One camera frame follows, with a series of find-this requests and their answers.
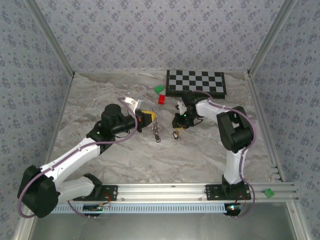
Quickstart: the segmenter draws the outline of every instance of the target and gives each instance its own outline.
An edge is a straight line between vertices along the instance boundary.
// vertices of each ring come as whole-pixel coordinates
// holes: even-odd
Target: checkerboard
[[[215,71],[167,70],[166,96],[181,97],[190,90],[204,91],[213,98],[224,99],[227,95],[225,75]]]

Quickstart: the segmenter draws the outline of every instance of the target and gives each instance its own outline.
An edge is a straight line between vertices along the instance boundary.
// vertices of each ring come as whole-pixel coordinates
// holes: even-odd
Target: wall
[[[254,76],[287,181],[320,239],[320,3],[298,1]]]
[[[75,71],[248,69],[283,0],[38,0]]]
[[[23,172],[44,161],[70,80],[23,0],[0,6],[0,239],[7,240]]]

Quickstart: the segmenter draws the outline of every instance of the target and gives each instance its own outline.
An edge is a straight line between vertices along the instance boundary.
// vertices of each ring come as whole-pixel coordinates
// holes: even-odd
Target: green cube
[[[156,87],[154,88],[154,91],[155,91],[157,94],[160,93],[160,92],[163,91],[163,90],[164,90],[164,87],[161,86],[161,85],[156,86]]]
[[[264,194],[266,195],[266,197],[269,199],[271,197],[273,197],[275,195],[274,191],[272,191],[270,188],[268,188],[267,190],[264,191]]]

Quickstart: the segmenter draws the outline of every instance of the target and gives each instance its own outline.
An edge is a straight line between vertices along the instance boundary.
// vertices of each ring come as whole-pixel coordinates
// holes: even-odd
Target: white marble table
[[[257,141],[245,161],[245,178],[251,182],[267,182],[272,175],[271,162],[247,82],[242,73],[226,73],[225,82],[227,96],[217,99],[216,103],[243,106],[257,128]],[[161,143],[156,143],[152,126],[143,128],[142,133],[112,145],[84,164],[69,180],[91,173],[104,183],[220,182],[226,165],[226,150],[221,144],[218,125],[205,119],[196,127],[180,131],[180,139],[175,140],[172,120],[179,98],[166,97],[165,104],[158,105],[158,95],[153,90],[158,85],[166,85],[165,71],[76,74],[50,160],[78,144],[101,118],[107,104],[118,104],[118,97],[133,97],[144,101],[141,109],[157,112]]]

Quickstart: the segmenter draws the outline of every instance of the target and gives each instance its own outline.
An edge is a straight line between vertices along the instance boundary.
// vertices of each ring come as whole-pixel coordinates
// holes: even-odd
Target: red block
[[[165,95],[160,95],[158,104],[165,104],[165,97],[166,97]]]

